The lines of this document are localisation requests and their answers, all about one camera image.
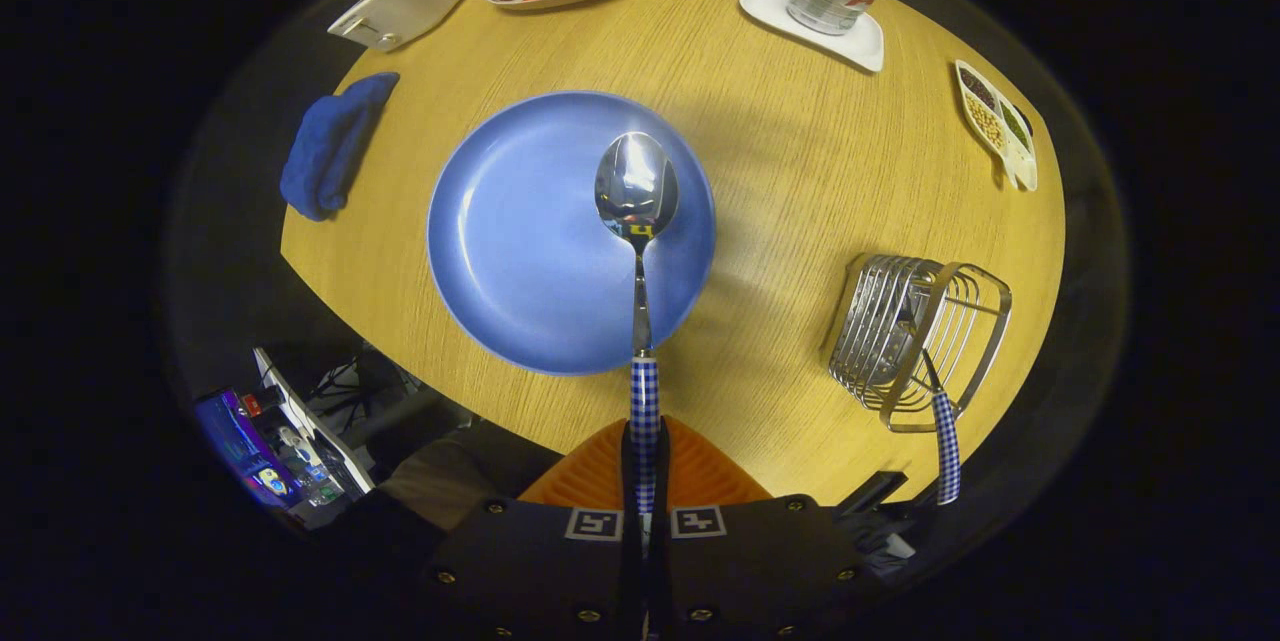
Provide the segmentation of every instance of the dark background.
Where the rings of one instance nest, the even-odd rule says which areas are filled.
[[[1274,342],[1253,340],[1276,302],[1274,214],[1252,196],[1276,154],[1245,148],[1244,120],[1271,86],[1253,54],[1276,0],[977,1],[1053,68],[1108,150],[1133,230],[1134,333],[1111,402],[1043,498],[865,631],[1258,637],[1276,585],[1261,581],[1275,481],[1252,476],[1275,462],[1256,360]],[[209,463],[155,317],[183,150],[230,72],[306,3],[15,3],[19,134],[37,141],[15,154],[10,189],[14,275],[32,289],[15,298],[31,390],[14,390],[10,418],[29,449],[10,508],[36,532],[14,544],[33,580],[15,637],[394,628]],[[256,571],[228,564],[232,549]]]

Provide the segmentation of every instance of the wooden table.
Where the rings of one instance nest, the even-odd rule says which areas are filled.
[[[1027,377],[1062,271],[1062,184],[1050,131],[987,59],[897,0],[877,0],[877,75],[782,38],[737,0],[594,0],[516,15],[462,0],[398,52],[366,52],[401,81],[347,209],[289,209],[280,252],[360,335],[430,386],[557,450],[627,413],[627,368],[540,376],[489,354],[431,281],[425,221],[435,179],[474,127],[517,100],[599,90],[653,107],[699,155],[717,206],[710,280],[659,349],[663,411],[774,494],[833,504],[876,471],[937,477],[933,435],[891,432],[827,375],[819,351],[863,252],[979,264],[1014,290],[1000,357],[957,422],[968,457]],[[655,18],[663,22],[655,23]],[[965,125],[950,63],[978,68],[1029,116],[1039,189],[1001,182]]]

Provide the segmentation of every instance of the spoon handle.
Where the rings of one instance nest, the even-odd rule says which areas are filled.
[[[631,358],[631,458],[636,471],[636,505],[640,513],[653,513],[660,431],[658,360]]]
[[[960,441],[947,392],[933,394],[933,423],[938,434],[938,505],[960,495]]]
[[[653,351],[653,335],[649,331],[649,289],[644,280],[644,249],[636,252],[636,296],[635,311],[631,316],[631,349],[637,357],[648,357]]]

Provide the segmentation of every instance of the white coaster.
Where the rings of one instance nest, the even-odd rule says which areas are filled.
[[[787,0],[737,0],[737,3],[751,17],[755,17],[755,20],[772,26],[774,29],[782,31],[783,35],[795,36],[795,38],[815,45],[815,47],[836,52],[872,73],[884,68],[884,32],[870,13],[863,13],[846,35],[832,36],[820,35],[820,32],[795,20],[787,13]]]

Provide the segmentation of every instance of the orange gripper pad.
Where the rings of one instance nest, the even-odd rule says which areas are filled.
[[[671,444],[667,510],[673,505],[730,505],[772,499],[712,441],[664,416]],[[620,454],[625,418],[604,426],[532,484],[520,500],[588,509],[622,509]]]

